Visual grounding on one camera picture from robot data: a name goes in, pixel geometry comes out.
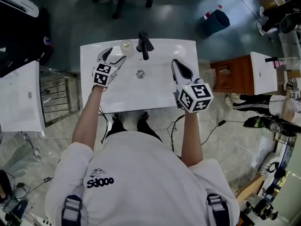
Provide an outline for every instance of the cardboard box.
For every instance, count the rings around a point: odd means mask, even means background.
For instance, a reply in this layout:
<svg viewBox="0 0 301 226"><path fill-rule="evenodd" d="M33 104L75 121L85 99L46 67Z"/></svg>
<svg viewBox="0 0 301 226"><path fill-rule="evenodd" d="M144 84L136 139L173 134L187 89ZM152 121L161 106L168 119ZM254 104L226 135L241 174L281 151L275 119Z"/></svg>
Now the cardboard box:
<svg viewBox="0 0 301 226"><path fill-rule="evenodd" d="M263 6L264 10L276 8L285 3L284 0L259 0L259 2Z"/></svg>

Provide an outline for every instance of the blue trash bin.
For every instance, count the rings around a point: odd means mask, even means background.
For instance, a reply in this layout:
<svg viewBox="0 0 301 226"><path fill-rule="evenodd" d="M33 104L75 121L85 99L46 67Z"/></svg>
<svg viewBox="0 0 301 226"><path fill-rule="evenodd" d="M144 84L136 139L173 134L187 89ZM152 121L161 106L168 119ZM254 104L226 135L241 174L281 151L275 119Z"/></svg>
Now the blue trash bin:
<svg viewBox="0 0 301 226"><path fill-rule="evenodd" d="M220 10L214 11L211 16L202 23L202 28L207 36L228 28L230 26L230 21L227 15Z"/></svg>

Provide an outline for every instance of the faucet handle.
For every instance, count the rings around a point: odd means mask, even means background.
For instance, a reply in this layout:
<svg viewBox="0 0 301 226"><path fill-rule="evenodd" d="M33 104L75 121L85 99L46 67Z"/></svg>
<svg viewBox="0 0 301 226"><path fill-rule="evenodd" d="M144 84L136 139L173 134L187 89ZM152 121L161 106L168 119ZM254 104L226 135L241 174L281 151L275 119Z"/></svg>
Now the faucet handle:
<svg viewBox="0 0 301 226"><path fill-rule="evenodd" d="M149 34L147 32L141 31L138 34L138 38L143 41L144 45L146 46L147 51L153 51L155 49L154 46L151 44L151 41L149 39Z"/></svg>

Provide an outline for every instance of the faucet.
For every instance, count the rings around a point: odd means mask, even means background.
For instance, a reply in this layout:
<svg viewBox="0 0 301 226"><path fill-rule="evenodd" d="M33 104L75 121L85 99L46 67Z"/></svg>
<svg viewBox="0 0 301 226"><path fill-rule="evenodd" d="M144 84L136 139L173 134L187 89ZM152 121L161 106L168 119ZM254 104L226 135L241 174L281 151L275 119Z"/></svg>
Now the faucet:
<svg viewBox="0 0 301 226"><path fill-rule="evenodd" d="M143 53L144 60L148 60L150 58L148 51L154 50L154 47L150 42L149 35L147 32L141 31L138 34L138 38L139 41L138 41L137 51Z"/></svg>

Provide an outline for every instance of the sink basin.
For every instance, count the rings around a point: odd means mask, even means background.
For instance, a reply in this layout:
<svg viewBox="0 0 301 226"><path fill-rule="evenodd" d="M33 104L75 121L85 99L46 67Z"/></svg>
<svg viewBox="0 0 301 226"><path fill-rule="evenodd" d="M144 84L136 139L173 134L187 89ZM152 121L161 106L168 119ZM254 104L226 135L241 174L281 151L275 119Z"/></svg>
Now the sink basin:
<svg viewBox="0 0 301 226"><path fill-rule="evenodd" d="M173 80L171 62L183 60L198 72L198 57L195 41L150 39L154 50L149 52L149 60L143 60L142 53L136 50L138 39L131 40L134 53L119 69L101 99L104 113L134 111L142 109L176 106L173 93L176 84ZM83 105L86 104L93 86L92 70L98 65L98 54L113 47L107 63L115 62L123 56L121 40L90 44L80 47L80 73Z"/></svg>

